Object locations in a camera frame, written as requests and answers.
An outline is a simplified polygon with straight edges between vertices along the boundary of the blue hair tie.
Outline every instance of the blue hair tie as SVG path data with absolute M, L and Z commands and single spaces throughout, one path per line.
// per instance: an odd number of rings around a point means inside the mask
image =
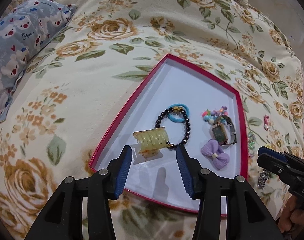
M 190 118 L 190 110 L 189 110 L 189 108 L 188 108 L 186 105 L 184 105 L 184 104 L 174 104 L 174 105 L 169 106 L 168 109 L 169 109 L 170 107 L 175 107 L 175 106 L 181 106 L 181 107 L 185 110 L 186 115 L 188 116 L 188 118 Z M 179 119 L 178 119 L 178 118 L 175 118 L 175 117 L 173 116 L 173 113 L 169 113 L 169 114 L 168 114 L 168 118 L 169 118 L 172 122 L 185 122 L 184 118 L 179 118 Z

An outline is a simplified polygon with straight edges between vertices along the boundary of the bed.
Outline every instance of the bed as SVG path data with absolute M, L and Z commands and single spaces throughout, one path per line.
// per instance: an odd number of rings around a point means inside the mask
M 23 1 L 13 0 L 5 14 Z M 304 159 L 300 61 L 273 22 L 251 5 L 244 7 L 247 0 L 56 1 L 78 9 L 64 31 L 30 60 L 0 123 L 0 219 L 15 239 L 24 239 L 66 176 L 92 174 L 88 163 L 98 142 L 167 53 L 240 92 L 248 135 L 256 138 L 250 153 L 268 144 Z M 216 57 L 207 57 L 209 51 Z M 248 181 L 277 218 L 290 196 L 288 187 L 272 175 L 258 187 L 264 174 L 256 158 L 249 156 Z M 110 208 L 117 239 L 192 238 L 194 214 L 126 191 Z M 86 239 L 86 212 L 83 229 Z

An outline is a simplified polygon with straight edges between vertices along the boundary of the purple hair bow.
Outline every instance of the purple hair bow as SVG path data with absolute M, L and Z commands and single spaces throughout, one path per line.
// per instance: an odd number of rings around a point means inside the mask
M 202 148 L 201 153 L 204 156 L 211 157 L 213 159 L 213 165 L 217 169 L 222 169 L 230 161 L 230 156 L 223 152 L 222 147 L 217 140 L 209 140 Z

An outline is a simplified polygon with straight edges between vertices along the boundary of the watch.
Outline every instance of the watch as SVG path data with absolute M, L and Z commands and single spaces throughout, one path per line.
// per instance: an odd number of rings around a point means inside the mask
M 228 127 L 230 127 L 231 141 L 228 143 L 228 136 L 225 132 L 224 125 L 221 123 L 221 117 L 227 121 Z M 236 143 L 236 132 L 232 120 L 227 115 L 221 115 L 218 117 L 212 127 L 214 138 L 220 145 L 231 145 Z

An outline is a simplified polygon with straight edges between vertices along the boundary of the blue pillowcase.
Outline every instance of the blue pillowcase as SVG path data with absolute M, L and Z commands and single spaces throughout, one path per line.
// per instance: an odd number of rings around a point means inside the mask
M 53 0 L 27 0 L 0 20 L 0 122 L 27 61 L 60 32 L 75 9 Z

